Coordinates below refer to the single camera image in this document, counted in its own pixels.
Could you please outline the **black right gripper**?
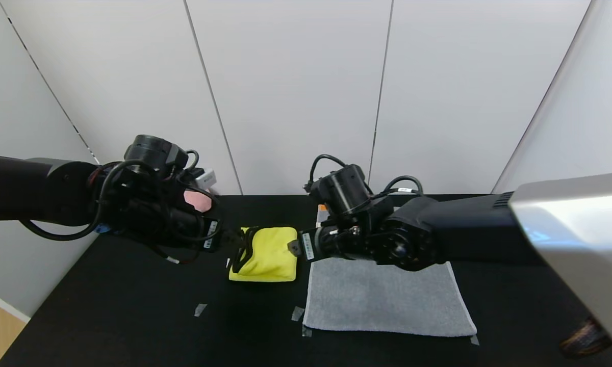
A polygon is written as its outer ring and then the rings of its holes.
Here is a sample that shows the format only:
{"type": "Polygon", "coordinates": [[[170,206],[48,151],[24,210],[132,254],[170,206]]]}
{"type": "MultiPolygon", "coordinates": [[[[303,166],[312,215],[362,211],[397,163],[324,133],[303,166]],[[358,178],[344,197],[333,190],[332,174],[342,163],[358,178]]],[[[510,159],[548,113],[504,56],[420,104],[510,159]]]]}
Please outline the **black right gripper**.
{"type": "Polygon", "coordinates": [[[299,233],[298,239],[288,242],[287,248],[294,256],[304,256],[315,262],[337,256],[336,227],[316,227],[299,233]]]}

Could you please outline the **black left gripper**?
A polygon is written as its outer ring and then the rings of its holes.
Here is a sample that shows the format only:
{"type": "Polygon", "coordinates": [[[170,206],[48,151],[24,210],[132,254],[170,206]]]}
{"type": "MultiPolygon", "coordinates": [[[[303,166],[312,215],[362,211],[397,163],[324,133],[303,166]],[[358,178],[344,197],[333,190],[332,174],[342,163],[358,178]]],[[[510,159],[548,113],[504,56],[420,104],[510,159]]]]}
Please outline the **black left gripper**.
{"type": "Polygon", "coordinates": [[[247,246],[245,228],[227,228],[223,230],[220,219],[202,212],[181,211],[173,208],[169,211],[168,231],[174,240],[185,248],[198,252],[213,252],[222,246],[247,246]]]}

